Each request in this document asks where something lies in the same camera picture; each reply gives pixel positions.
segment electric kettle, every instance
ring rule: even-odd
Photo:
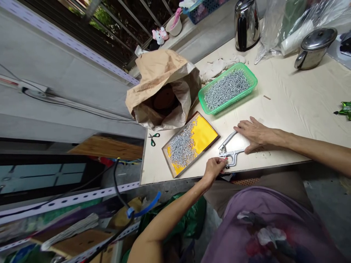
[[[259,18],[255,0],[238,1],[235,5],[234,26],[235,47],[239,51],[247,51],[260,40]]]

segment green plastic basket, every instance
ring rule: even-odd
[[[224,76],[228,75],[230,72],[233,72],[236,69],[242,69],[246,79],[248,80],[248,82],[250,84],[250,87],[247,90],[243,91],[242,93],[238,94],[237,96],[233,97],[232,99],[230,99],[226,103],[222,104],[221,106],[219,106],[219,107],[215,108],[213,111],[211,111],[207,107],[207,103],[205,101],[205,93],[213,84],[215,84],[221,78],[223,78]],[[216,79],[214,79],[213,81],[208,83],[206,86],[204,86],[202,89],[200,89],[199,100],[200,100],[201,106],[204,109],[204,112],[206,114],[215,115],[217,113],[220,113],[222,110],[226,109],[230,105],[234,104],[235,102],[237,102],[237,101],[241,100],[242,98],[246,97],[247,95],[249,95],[253,91],[253,89],[256,87],[256,85],[257,85],[257,78],[251,72],[251,70],[249,70],[249,68],[243,63],[236,63],[231,68],[229,68],[226,72],[222,73]]]

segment green snack wrapper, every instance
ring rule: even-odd
[[[342,102],[343,109],[339,111],[339,114],[347,115],[349,121],[351,121],[351,102]]]

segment pot lid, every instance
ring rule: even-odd
[[[318,28],[309,33],[301,43],[305,50],[316,50],[329,46],[337,36],[337,30],[333,27]]]
[[[250,5],[252,5],[255,0],[242,0],[238,1],[235,5],[235,11],[242,12],[245,11]]]

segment wooden tray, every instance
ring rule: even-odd
[[[186,167],[176,168],[172,164],[170,156],[168,155],[169,143],[173,140],[174,137],[176,137],[178,134],[183,132],[184,127],[186,127],[189,123],[195,120],[197,120],[198,125],[196,125],[193,128],[194,135],[192,136],[192,139],[194,140],[194,144],[195,144],[194,148],[196,149],[198,156],[196,156],[195,159]],[[205,151],[207,151],[207,149],[210,148],[212,144],[214,144],[220,138],[218,133],[212,128],[212,126],[206,121],[206,119],[198,111],[191,117],[191,119],[185,124],[184,127],[178,133],[172,136],[170,140],[162,147],[163,155],[166,158],[167,165],[169,167],[169,170],[171,171],[173,178],[181,176],[190,167],[190,165],[192,165],[198,158],[200,158],[200,156]]]

